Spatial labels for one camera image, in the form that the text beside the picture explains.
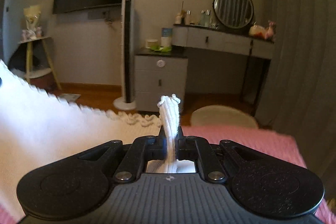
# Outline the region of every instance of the doorway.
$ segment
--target doorway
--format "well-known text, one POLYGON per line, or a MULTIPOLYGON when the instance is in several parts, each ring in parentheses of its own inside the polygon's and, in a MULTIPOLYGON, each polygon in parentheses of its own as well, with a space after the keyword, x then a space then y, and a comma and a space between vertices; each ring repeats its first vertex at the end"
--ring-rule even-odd
POLYGON ((3 59, 3 12, 5 0, 0 0, 0 59, 3 59))

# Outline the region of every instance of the wooden side table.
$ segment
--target wooden side table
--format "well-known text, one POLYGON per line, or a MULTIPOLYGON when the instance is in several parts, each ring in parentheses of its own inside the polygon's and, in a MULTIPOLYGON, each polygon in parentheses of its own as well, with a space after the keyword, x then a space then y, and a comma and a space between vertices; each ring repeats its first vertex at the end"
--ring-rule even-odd
POLYGON ((62 87, 61 87, 61 85, 58 81, 57 75, 55 73, 53 62, 52 62, 51 57, 50 57, 49 52, 48 52, 47 44, 45 42, 45 39, 47 39, 47 38, 50 38, 50 37, 39 37, 37 39, 30 39, 30 40, 19 42, 19 44, 27 43, 26 75, 25 75, 25 78, 26 78, 26 81, 30 84, 30 79, 42 77, 42 76, 47 75, 48 73, 52 72, 58 89, 62 90, 62 87), (38 41, 38 40, 42 41, 43 49, 44 49, 45 55, 47 57, 49 68, 33 71, 33 42, 38 41))

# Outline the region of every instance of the tower fan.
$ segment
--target tower fan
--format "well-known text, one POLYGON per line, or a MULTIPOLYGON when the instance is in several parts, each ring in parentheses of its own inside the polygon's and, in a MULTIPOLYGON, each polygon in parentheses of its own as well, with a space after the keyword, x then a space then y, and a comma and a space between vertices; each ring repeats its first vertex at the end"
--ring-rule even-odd
POLYGON ((113 105, 120 110, 136 108, 134 98, 134 0, 122 0, 121 6, 121 92, 113 105))

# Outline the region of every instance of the drawer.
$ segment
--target drawer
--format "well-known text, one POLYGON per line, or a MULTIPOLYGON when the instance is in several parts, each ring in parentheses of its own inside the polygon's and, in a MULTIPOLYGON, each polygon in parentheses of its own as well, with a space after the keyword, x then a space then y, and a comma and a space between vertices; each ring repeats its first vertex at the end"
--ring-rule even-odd
POLYGON ((174 27, 172 45, 186 47, 188 39, 187 27, 174 27))
POLYGON ((251 38, 239 35, 189 28, 187 47, 248 55, 251 38))
POLYGON ((135 91, 165 93, 184 93, 186 73, 160 72, 150 70, 135 71, 135 91))
POLYGON ((187 47, 221 51, 221 43, 213 39, 214 31, 189 28, 187 47))
POLYGON ((253 49, 252 56, 272 59, 274 52, 274 43, 254 40, 253 41, 253 49))
MULTIPOLYGON (((164 95, 167 95, 167 94, 137 91, 135 92, 136 109, 138 111, 159 112, 158 102, 160 102, 161 97, 164 95)), ((181 103, 179 104, 179 110, 180 112, 182 112, 184 98, 180 98, 180 99, 181 99, 181 103)))
POLYGON ((152 70, 163 72, 187 72, 188 59, 187 58, 173 58, 162 56, 135 56, 135 69, 136 70, 152 70), (159 67, 157 62, 162 60, 164 62, 163 67, 159 67))

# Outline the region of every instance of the mirror frame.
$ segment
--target mirror frame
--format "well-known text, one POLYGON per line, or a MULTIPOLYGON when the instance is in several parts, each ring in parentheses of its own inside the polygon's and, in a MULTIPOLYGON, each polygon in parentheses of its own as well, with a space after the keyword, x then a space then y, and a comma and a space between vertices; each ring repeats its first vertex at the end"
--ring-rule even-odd
POLYGON ((243 26, 243 27, 239 27, 239 28, 234 28, 234 27, 227 26, 227 25, 225 25, 225 24, 221 21, 221 19, 219 19, 219 17, 218 17, 217 14, 216 14, 216 10, 215 10, 215 1, 216 1, 216 0, 213 0, 213 2, 212 2, 212 9, 213 9, 213 11, 214 11, 214 14, 215 14, 215 17, 216 17, 217 21, 218 21, 221 25, 223 25, 224 27, 229 28, 229 29, 231 29, 231 30, 240 30, 240 29, 244 29, 244 28, 246 28, 247 26, 251 25, 251 23, 253 22, 253 19, 254 19, 254 5, 253 5, 253 1, 252 1, 252 0, 250 0, 250 2, 251 2, 251 4, 252 4, 252 8, 253 8, 253 13, 252 13, 251 20, 250 20, 245 26, 243 26))

